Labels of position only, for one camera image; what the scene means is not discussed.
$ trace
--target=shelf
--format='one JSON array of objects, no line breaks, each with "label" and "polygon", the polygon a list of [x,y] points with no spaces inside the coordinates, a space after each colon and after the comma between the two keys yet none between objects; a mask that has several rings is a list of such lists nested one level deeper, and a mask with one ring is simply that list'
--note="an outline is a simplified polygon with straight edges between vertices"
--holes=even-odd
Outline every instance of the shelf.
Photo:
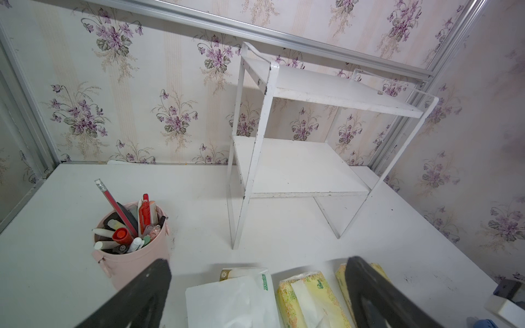
[{"label": "shelf", "polygon": [[[244,188],[255,138],[235,136]],[[370,189],[326,143],[264,138],[252,198],[368,195]]]},{"label": "shelf", "polygon": [[[269,64],[258,59],[242,57],[243,66],[265,92]],[[420,118],[423,112],[388,94],[352,79],[343,79],[304,69],[279,66],[274,97],[322,103],[327,105]]]}]

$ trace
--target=blue object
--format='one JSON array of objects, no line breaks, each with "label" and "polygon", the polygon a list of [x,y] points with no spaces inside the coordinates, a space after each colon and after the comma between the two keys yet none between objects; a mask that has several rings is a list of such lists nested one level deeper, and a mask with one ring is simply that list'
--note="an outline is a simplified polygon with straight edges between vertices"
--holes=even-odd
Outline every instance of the blue object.
[{"label": "blue object", "polygon": [[476,321],[476,323],[474,324],[474,326],[472,326],[472,328],[498,328],[498,326],[496,326],[494,321],[490,319],[484,319],[484,320]]}]

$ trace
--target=white shelf rack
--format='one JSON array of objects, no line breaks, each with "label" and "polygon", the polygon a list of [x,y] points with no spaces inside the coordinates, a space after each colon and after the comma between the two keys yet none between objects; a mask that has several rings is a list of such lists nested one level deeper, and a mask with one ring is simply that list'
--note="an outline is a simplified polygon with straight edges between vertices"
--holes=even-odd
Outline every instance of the white shelf rack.
[{"label": "white shelf rack", "polygon": [[[247,58],[248,50],[262,60]],[[245,70],[264,94],[255,137],[237,135],[236,123],[239,120]],[[340,238],[349,228],[352,219],[359,213],[362,204],[382,183],[438,102],[436,96],[411,90],[433,97],[425,111],[353,79],[281,66],[265,58],[251,44],[243,43],[226,176],[232,247],[234,249],[239,247],[251,198],[313,197],[334,234]],[[320,143],[265,139],[264,134],[274,97],[338,106],[336,117],[343,107],[410,117],[419,121],[378,182],[370,189],[326,141]],[[234,156],[239,175],[237,184],[231,182]],[[326,196],[336,198],[329,200],[324,198]],[[328,213],[351,216],[343,232],[340,232],[340,227],[338,228],[340,224],[336,226]]]}]

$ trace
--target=pink pen holder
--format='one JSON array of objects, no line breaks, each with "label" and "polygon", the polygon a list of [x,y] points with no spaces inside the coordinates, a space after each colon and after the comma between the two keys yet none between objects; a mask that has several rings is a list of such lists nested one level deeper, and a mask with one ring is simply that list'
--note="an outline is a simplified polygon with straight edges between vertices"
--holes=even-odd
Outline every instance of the pink pen holder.
[{"label": "pink pen holder", "polygon": [[[132,205],[137,205],[139,202],[132,202],[124,204],[125,208],[130,208]],[[159,219],[162,216],[167,216],[164,211],[157,206],[157,215]],[[102,221],[98,224],[97,228],[104,227],[104,220],[108,218],[111,213],[108,213]],[[136,250],[132,253],[125,254],[109,254],[102,250],[94,250],[92,255],[100,265],[104,273],[111,278],[113,286],[120,290],[122,287],[128,284],[133,278],[139,273],[144,271],[154,260],[166,259],[170,260],[170,254],[168,249],[167,236],[170,234],[170,230],[167,226],[167,221],[164,221],[161,232],[149,242],[143,248]],[[99,241],[100,236],[94,236],[94,242]]]}]

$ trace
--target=red pencil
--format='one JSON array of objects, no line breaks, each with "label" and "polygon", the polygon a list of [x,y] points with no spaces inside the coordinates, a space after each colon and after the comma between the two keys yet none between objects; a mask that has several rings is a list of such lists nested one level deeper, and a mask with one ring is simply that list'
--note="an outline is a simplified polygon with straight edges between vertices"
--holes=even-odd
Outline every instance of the red pencil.
[{"label": "red pencil", "polygon": [[134,238],[136,238],[139,235],[137,233],[137,230],[128,220],[128,218],[126,217],[126,214],[124,214],[124,212],[121,210],[120,206],[117,204],[113,196],[111,196],[111,194],[109,193],[109,190],[106,188],[106,186],[104,186],[104,183],[102,183],[100,179],[95,180],[95,183],[99,187],[100,191],[102,191],[104,196],[106,196],[111,206],[113,206],[113,208],[115,209],[119,217],[122,219],[122,222],[124,222],[124,224],[128,228],[129,232],[133,235]]}]

